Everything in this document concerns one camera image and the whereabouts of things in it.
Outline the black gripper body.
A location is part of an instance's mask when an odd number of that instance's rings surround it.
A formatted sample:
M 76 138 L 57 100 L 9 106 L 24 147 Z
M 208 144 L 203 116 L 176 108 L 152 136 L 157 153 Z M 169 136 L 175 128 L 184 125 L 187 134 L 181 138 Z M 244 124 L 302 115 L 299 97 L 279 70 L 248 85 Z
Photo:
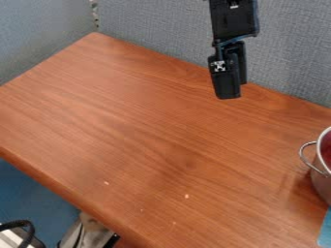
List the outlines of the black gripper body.
M 208 0 L 212 48 L 208 60 L 223 61 L 226 54 L 244 49 L 243 40 L 260 32 L 258 0 Z

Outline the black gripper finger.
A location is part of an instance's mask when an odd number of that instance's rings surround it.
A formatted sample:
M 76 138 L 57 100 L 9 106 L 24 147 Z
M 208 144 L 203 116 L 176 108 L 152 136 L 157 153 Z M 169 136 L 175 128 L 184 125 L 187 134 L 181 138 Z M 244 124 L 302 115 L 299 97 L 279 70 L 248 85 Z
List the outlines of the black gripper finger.
M 242 41 L 228 44 L 224 48 L 227 70 L 224 72 L 224 82 L 227 85 L 234 83 L 247 83 L 247 60 L 246 45 Z
M 224 60 L 216 56 L 208 58 L 215 94 L 219 99 L 235 99 L 240 97 L 240 77 L 238 55 L 231 53 Z

